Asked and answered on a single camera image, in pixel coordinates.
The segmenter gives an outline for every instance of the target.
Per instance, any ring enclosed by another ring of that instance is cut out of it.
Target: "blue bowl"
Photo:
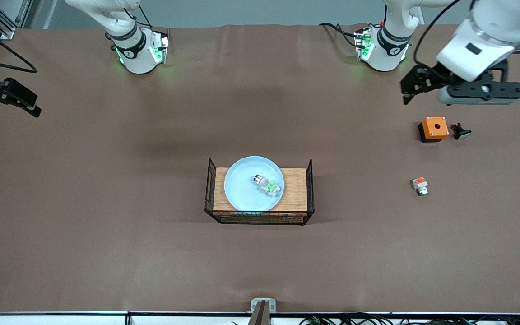
[[[254,176],[260,175],[280,186],[275,197],[256,184]],[[235,162],[227,171],[224,193],[228,201],[239,211],[268,211],[274,208],[284,192],[284,176],[280,168],[264,157],[249,156]]]

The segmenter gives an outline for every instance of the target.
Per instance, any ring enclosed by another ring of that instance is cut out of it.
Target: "wire basket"
[[[306,168],[306,210],[305,211],[237,211],[214,210],[216,166],[208,161],[208,183],[204,211],[221,224],[283,224],[305,225],[314,214],[314,188],[312,183],[312,159]]]

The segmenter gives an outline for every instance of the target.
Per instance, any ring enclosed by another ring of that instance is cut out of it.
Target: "wooden board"
[[[306,211],[308,210],[308,197],[306,193],[306,169],[281,168],[284,176],[284,193],[280,202],[270,211]],[[230,204],[223,191],[223,183],[228,168],[216,169],[216,182],[214,191],[214,210],[237,211]]]

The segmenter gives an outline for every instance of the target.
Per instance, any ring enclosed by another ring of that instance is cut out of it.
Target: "brown paper tablecloth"
[[[420,58],[453,30],[435,27]],[[103,34],[8,42],[40,72],[0,79],[43,113],[0,109],[0,311],[238,311],[266,296],[280,311],[520,312],[520,102],[404,106],[411,55],[375,72],[323,27],[173,30],[168,64],[146,75]],[[2,48],[0,62],[20,63]],[[422,144],[428,116],[473,135]],[[313,160],[307,226],[204,213],[208,158],[248,155]]]

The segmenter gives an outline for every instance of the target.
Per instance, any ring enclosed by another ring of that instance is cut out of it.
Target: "orange connector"
[[[448,137],[448,124],[444,117],[427,117],[418,125],[422,142],[439,142]]]

